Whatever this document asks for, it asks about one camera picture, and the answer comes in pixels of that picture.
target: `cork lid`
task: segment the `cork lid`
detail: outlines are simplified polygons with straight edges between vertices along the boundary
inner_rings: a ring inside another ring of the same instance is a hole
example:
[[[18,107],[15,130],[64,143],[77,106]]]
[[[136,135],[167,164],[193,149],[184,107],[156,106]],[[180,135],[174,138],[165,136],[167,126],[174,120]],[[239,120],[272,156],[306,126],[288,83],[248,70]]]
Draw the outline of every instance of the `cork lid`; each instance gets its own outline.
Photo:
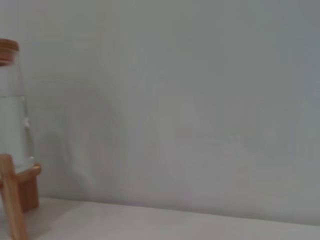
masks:
[[[17,51],[19,44],[16,41],[0,38],[0,67],[13,64]]]
[[[10,39],[0,38],[0,49],[19,51],[19,44],[16,41]]]

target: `wooden leg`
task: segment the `wooden leg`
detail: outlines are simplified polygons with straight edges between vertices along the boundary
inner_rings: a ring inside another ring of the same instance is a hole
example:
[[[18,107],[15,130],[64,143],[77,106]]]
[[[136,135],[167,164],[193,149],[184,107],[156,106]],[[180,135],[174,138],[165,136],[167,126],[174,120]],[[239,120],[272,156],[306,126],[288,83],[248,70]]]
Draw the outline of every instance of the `wooden leg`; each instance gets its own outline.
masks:
[[[2,178],[1,196],[9,222],[13,240],[28,240],[28,234],[20,203],[18,180],[12,157],[0,155],[0,174]]]
[[[20,203],[24,213],[39,206],[37,178],[34,176],[18,184]]]

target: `clear glass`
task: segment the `clear glass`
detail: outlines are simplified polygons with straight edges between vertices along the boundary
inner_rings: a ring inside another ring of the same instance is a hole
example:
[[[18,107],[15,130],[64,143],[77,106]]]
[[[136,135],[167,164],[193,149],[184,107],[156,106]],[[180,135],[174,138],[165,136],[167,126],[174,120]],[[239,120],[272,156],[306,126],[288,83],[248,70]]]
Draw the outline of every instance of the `clear glass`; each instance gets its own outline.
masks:
[[[0,154],[10,154],[15,172],[34,164],[34,144],[30,131],[24,86],[16,51],[0,49]]]

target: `wooden stand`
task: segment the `wooden stand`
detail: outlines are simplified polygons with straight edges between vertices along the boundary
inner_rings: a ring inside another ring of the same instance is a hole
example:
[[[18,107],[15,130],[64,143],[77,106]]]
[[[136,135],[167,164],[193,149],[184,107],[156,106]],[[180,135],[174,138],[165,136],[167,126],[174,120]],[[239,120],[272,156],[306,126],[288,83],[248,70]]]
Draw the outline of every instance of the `wooden stand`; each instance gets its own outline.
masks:
[[[37,175],[40,164],[16,174],[11,155],[0,154],[0,190],[13,240],[28,240],[25,212],[39,206]]]

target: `white surface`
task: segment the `white surface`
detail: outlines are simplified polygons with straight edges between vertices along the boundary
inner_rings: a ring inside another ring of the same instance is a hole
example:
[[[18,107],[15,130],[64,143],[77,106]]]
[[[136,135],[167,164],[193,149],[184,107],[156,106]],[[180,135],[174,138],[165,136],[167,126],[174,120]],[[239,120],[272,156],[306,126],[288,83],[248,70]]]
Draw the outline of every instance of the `white surface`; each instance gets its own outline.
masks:
[[[17,2],[42,195],[320,225],[320,1]]]
[[[42,199],[30,240],[319,240],[320,227],[209,214]],[[8,240],[3,230],[1,240]]]

